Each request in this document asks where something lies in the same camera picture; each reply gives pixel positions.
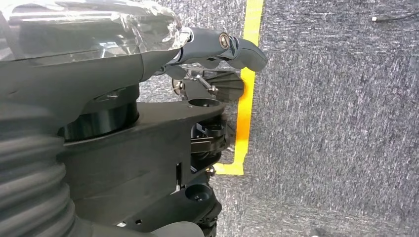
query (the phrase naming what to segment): yellow tape line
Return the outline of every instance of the yellow tape line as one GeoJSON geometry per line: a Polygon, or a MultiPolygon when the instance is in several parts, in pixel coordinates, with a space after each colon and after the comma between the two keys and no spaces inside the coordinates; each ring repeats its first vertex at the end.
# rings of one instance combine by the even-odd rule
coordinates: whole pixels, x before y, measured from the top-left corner
{"type": "MultiPolygon", "coordinates": [[[[243,38],[251,41],[256,46],[259,43],[259,29],[262,17],[262,9],[263,0],[247,0],[243,38]]],[[[245,162],[245,157],[249,148],[254,76],[255,73],[248,68],[244,68],[241,71],[241,78],[245,82],[245,92],[239,99],[234,161],[232,164],[215,164],[214,168],[216,169],[217,174],[244,174],[243,163],[245,162]]]]}

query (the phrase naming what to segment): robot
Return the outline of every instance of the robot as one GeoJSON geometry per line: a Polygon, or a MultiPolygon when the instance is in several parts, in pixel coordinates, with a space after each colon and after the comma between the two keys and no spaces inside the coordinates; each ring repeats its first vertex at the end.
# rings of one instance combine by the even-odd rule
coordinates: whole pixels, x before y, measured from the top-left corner
{"type": "Polygon", "coordinates": [[[0,236],[214,237],[212,165],[244,88],[221,61],[267,64],[153,2],[1,1],[0,236]],[[161,74],[182,100],[137,102],[161,74]]]}

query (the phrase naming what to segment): gray carpet floor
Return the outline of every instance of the gray carpet floor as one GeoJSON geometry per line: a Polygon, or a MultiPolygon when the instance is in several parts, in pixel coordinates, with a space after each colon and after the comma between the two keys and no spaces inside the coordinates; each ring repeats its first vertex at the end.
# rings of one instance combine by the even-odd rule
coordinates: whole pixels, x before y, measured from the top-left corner
{"type": "MultiPolygon", "coordinates": [[[[186,26],[243,34],[244,0],[159,3],[186,26]]],[[[212,181],[218,236],[419,236],[419,16],[371,22],[417,10],[417,0],[265,0],[269,64],[256,76],[245,176],[212,181]]],[[[140,88],[142,101],[176,100],[167,77],[140,88]]]]}

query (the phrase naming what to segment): yellow tape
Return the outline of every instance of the yellow tape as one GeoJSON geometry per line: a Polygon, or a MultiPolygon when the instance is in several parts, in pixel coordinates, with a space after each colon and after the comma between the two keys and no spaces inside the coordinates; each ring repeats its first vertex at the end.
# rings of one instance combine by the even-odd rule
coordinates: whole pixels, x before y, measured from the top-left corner
{"type": "MultiPolygon", "coordinates": [[[[263,0],[247,0],[243,38],[251,41],[256,46],[259,43],[259,29],[262,17],[262,9],[263,0]]],[[[232,164],[215,164],[214,168],[217,171],[217,174],[244,174],[243,163],[245,162],[245,157],[249,148],[254,76],[255,73],[248,68],[244,68],[241,71],[241,78],[245,82],[245,92],[239,99],[234,161],[232,164]]]]}

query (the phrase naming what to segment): bolt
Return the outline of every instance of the bolt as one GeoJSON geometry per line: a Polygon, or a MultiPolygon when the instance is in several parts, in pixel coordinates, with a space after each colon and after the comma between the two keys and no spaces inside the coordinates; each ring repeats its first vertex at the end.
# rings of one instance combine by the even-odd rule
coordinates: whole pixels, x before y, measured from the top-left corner
{"type": "Polygon", "coordinates": [[[211,168],[207,169],[207,173],[210,175],[210,177],[214,177],[216,172],[217,171],[215,170],[214,166],[211,166],[211,168]]]}
{"type": "Polygon", "coordinates": [[[176,84],[176,87],[182,90],[183,89],[183,82],[178,81],[177,84],[176,84]]]}
{"type": "Polygon", "coordinates": [[[230,46],[230,38],[227,33],[220,34],[220,45],[224,49],[228,49],[230,46]]]}

